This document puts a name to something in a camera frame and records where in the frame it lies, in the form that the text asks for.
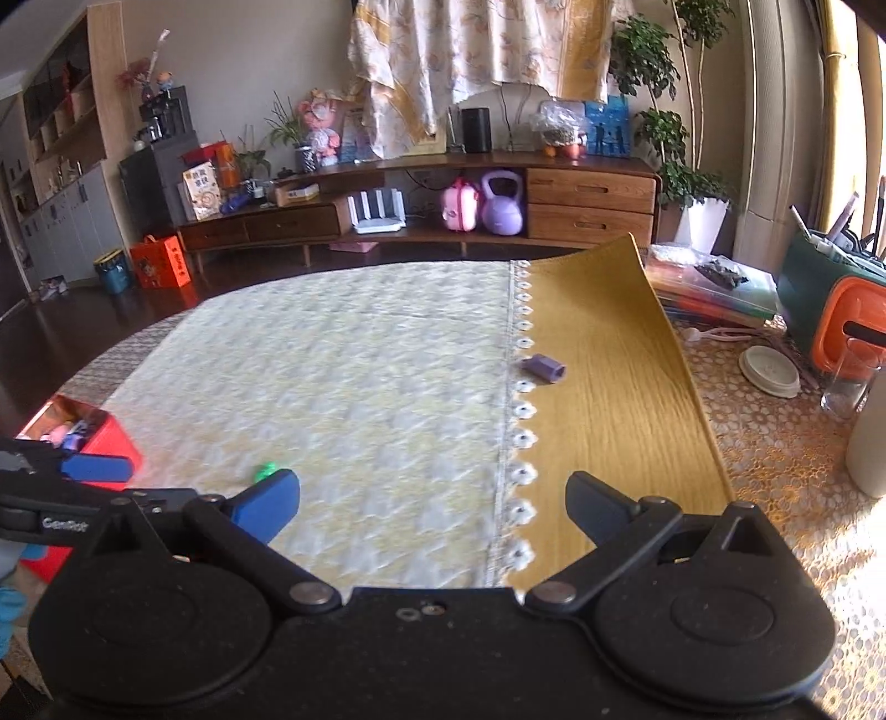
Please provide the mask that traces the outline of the blue gloved hand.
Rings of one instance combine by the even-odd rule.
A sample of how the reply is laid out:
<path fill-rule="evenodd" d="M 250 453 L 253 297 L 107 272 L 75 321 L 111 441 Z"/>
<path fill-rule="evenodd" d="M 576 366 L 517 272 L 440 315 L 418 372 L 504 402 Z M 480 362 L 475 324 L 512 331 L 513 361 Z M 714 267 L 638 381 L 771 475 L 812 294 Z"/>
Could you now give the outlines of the blue gloved hand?
<path fill-rule="evenodd" d="M 27 600 L 25 595 L 13 586 L 12 576 L 21 558 L 27 561 L 40 561 L 47 556 L 48 549 L 39 544 L 23 544 L 2 540 L 0 542 L 0 659 L 8 656 L 15 623 L 23 616 Z"/>

